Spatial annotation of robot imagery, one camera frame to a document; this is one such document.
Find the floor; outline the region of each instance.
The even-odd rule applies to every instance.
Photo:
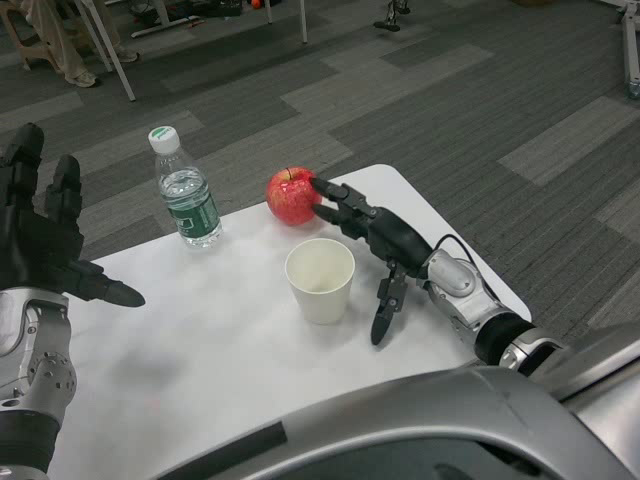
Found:
[[[127,43],[129,103],[115,75],[82,90],[43,65],[23,71],[0,35],[0,145],[26,121],[55,160],[83,170],[84,256],[174,231],[146,134],[170,124],[222,213],[264,200],[292,164],[326,177],[396,167],[567,340],[640,311],[640,104],[625,98],[611,7],[556,0],[414,2],[402,31],[370,27],[382,0],[309,0]],[[137,27],[112,7],[124,38]]]

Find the black robotic finger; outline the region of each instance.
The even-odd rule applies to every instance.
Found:
[[[78,160],[71,155],[63,155],[53,183],[47,187],[45,211],[49,219],[78,231],[77,220],[82,210],[81,188]]]
[[[44,134],[34,124],[20,128],[0,158],[0,208],[33,209]]]
[[[82,300],[104,300],[124,307],[141,307],[144,297],[133,288],[111,280],[104,269],[86,260],[70,261],[65,266],[50,266],[49,274],[60,289]]]
[[[406,269],[393,260],[388,262],[387,266],[391,271],[389,278],[380,282],[378,288],[380,306],[371,325],[371,343],[373,345],[378,345],[386,335],[391,326],[393,315],[402,310],[404,297],[407,293]]]
[[[14,165],[16,162],[26,162],[33,168],[40,165],[40,155],[44,146],[44,132],[33,123],[20,127],[7,145],[4,159],[0,160],[0,167]]]
[[[311,178],[311,186],[316,192],[332,202],[344,200],[349,196],[349,190],[347,188],[344,186],[341,187],[322,178]]]
[[[350,216],[339,210],[335,210],[324,205],[315,204],[311,207],[316,215],[318,215],[325,222],[329,222],[331,225],[343,225],[348,222]]]

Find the robotic arm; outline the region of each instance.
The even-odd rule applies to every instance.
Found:
[[[69,358],[68,292],[128,307],[144,298],[102,267],[78,260],[84,237],[80,167],[61,158],[34,212],[44,134],[22,127],[0,158],[0,477],[46,479],[76,389]]]
[[[453,238],[466,251],[456,237],[444,237],[434,250],[404,220],[385,208],[372,207],[349,185],[339,186],[320,178],[313,178],[311,183],[318,193],[338,205],[338,210],[315,205],[316,214],[339,226],[346,236],[364,238],[371,253],[389,267],[389,277],[378,289],[380,305],[371,327],[374,345],[382,341],[393,315],[402,309],[409,276],[429,292],[462,342],[488,365],[529,375],[563,348],[500,302],[470,255],[467,260],[457,259],[439,248],[444,240]]]

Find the water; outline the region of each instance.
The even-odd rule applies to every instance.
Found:
[[[161,176],[158,183],[184,241],[192,247],[210,247],[222,233],[222,222],[200,170],[184,167]]]

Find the cable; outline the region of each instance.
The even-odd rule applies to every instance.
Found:
[[[471,265],[473,265],[474,267],[478,268],[478,266],[476,265],[476,261],[473,259],[473,257],[469,253],[469,250],[467,250],[467,247],[464,246],[464,243],[462,243],[462,240],[460,240],[458,237],[456,237],[455,235],[453,235],[451,233],[447,233],[444,237],[442,237],[440,240],[438,240],[438,243],[436,243],[436,248],[434,250],[438,250],[440,248],[440,245],[442,245],[445,242],[445,240],[447,240],[449,238],[451,240],[455,240],[455,242],[458,245],[460,245],[462,250],[464,250],[465,255],[467,256],[467,258],[471,262]]]
[[[434,250],[438,250],[440,248],[440,246],[445,242],[445,240],[448,240],[449,238],[451,240],[454,240],[458,245],[460,245],[460,248],[462,248],[462,250],[464,250],[464,253],[467,256],[467,258],[469,259],[469,262],[471,262],[471,265],[473,265],[474,267],[476,267],[476,269],[478,271],[480,271],[480,269],[478,268],[478,265],[476,265],[476,261],[473,259],[473,257],[469,253],[469,250],[467,250],[467,247],[464,246],[464,243],[462,243],[462,240],[460,240],[458,237],[456,237],[455,235],[453,235],[451,233],[447,233],[444,237],[442,237],[440,240],[438,240],[438,243],[436,243],[436,248]],[[493,288],[491,288],[491,285],[489,285],[485,281],[484,277],[482,277],[482,282],[487,287],[487,290],[489,290],[489,293],[491,293],[491,295],[493,295],[496,298],[496,300],[498,300],[499,302],[502,302],[502,300],[500,300],[500,297],[498,297],[498,294],[495,292],[495,290],[493,290]]]

